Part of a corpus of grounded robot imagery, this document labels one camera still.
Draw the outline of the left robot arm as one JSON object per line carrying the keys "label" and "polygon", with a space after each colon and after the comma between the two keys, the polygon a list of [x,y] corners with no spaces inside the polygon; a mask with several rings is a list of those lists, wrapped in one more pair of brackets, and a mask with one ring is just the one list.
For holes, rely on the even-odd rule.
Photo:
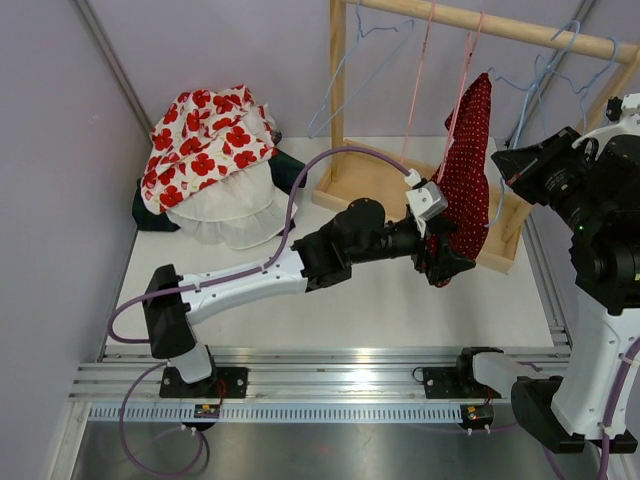
{"label": "left robot arm", "polygon": [[437,215],[427,227],[437,237],[435,249],[412,213],[388,221],[379,202],[361,198],[265,264],[191,276],[178,274],[171,264],[158,267],[145,291],[143,312],[151,354],[168,363],[161,397],[245,397],[247,369],[217,367],[194,332],[196,324],[219,313],[269,297],[332,287],[350,279],[353,266],[361,263],[408,257],[432,285],[475,267],[473,259],[451,246],[449,237],[457,230],[453,221]]}

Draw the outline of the white red floral skirt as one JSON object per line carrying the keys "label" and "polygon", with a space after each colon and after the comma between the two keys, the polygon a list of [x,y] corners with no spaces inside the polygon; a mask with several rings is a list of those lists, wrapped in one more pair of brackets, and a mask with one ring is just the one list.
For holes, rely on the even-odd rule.
{"label": "white red floral skirt", "polygon": [[269,107],[244,84],[181,93],[150,131],[152,150],[140,180],[145,208],[160,215],[271,159],[278,132]]}

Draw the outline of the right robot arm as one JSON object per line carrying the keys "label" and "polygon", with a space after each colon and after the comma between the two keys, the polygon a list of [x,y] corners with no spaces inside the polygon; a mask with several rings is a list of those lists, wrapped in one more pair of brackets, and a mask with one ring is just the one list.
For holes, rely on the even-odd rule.
{"label": "right robot arm", "polygon": [[498,349],[467,348],[456,389],[485,388],[510,401],[517,423],[554,453],[592,443],[629,454],[638,440],[626,407],[639,351],[639,129],[565,128],[529,146],[496,152],[493,162],[519,197],[551,208],[571,231],[578,327],[561,376],[546,376]]}

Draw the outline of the dark green plaid skirt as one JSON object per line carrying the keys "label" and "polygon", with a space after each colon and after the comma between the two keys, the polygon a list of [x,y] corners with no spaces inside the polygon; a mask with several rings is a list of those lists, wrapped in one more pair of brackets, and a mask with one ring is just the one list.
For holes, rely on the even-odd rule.
{"label": "dark green plaid skirt", "polygon": [[[268,164],[275,187],[286,195],[290,195],[294,180],[302,171],[304,164],[281,150],[277,151]],[[166,213],[154,215],[146,209],[142,201],[140,183],[141,178],[138,178],[131,207],[131,215],[137,229],[144,232],[178,231],[180,227],[173,223]]]}

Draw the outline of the red polka dot skirt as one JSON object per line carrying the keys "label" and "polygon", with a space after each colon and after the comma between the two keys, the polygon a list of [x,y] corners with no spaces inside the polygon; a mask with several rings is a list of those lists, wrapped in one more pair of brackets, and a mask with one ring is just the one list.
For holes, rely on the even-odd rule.
{"label": "red polka dot skirt", "polygon": [[488,236],[490,189],[485,174],[489,140],[492,83],[480,74],[465,90],[449,150],[444,177],[436,183],[448,207],[442,214],[458,227],[450,235],[452,248],[476,261]]}

